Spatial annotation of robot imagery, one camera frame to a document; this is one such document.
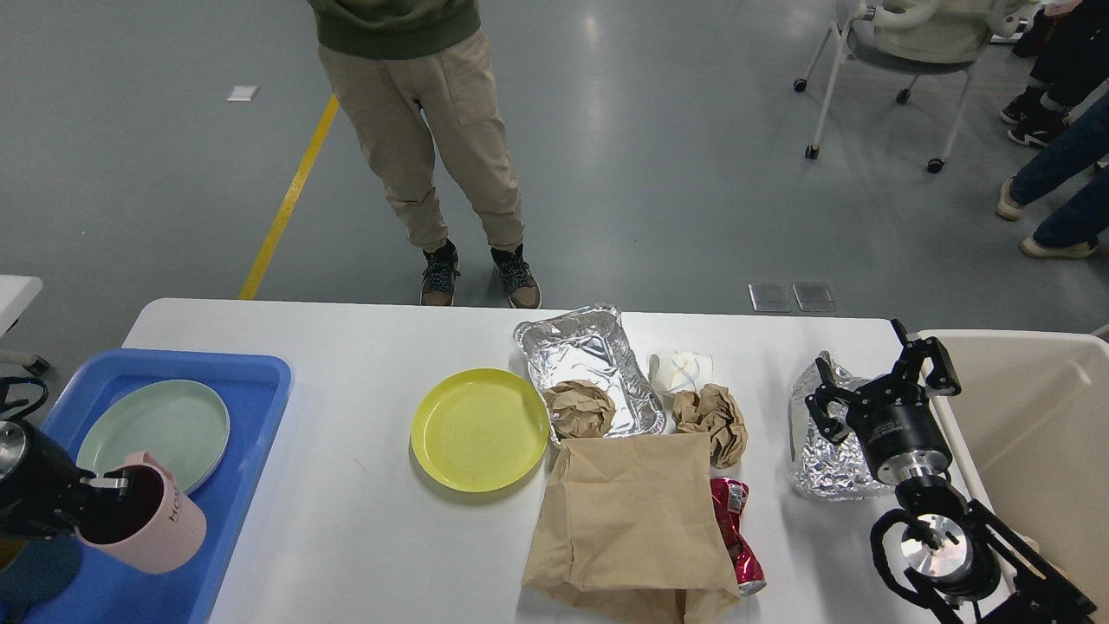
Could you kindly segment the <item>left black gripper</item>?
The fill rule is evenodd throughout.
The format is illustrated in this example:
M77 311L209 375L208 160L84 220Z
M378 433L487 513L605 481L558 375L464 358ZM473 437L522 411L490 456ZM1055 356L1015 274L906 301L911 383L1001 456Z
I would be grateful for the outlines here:
M4 421L1 534L13 540L72 536L78 516L83 534L118 533L132 522L136 471L122 467L103 477L83 477L67 450L34 426Z

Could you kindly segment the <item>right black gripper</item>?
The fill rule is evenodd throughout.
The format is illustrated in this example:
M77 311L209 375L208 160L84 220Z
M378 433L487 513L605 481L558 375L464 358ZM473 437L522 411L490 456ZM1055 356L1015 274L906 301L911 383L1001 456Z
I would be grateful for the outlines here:
M842 443L848 429L855 431L871 475L883 484L942 477L953 454L926 393L962 393L960 380L937 337L910 337L899 319L891 325L902 344L891 374L848 391L834 382L831 364L816 358L820 383L805 399L808 415L832 444Z

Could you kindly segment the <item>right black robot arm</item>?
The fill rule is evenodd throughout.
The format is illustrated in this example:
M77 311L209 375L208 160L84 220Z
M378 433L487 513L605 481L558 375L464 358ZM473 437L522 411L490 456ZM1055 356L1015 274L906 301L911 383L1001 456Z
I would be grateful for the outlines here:
M891 372L847 390L817 359L820 386L804 399L820 434L831 444L854 434L872 478L898 499L869 532L883 583L940 623L958 623L960 605L990 596L1008 563L1014 589L997 608L976 613L978 623L1089 623L1093 600L953 485L953 450L930 410L934 396L962 391L950 352L937 337L912 337L899 320L892 331L902 350Z

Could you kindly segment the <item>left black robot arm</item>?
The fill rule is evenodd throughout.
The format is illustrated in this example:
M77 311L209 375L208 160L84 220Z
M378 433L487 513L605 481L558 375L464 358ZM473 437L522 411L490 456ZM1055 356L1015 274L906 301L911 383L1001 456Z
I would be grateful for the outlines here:
M98 477L27 421L48 398L37 378L4 376L1 533L11 540L51 540L78 529L119 523L133 502L131 470Z

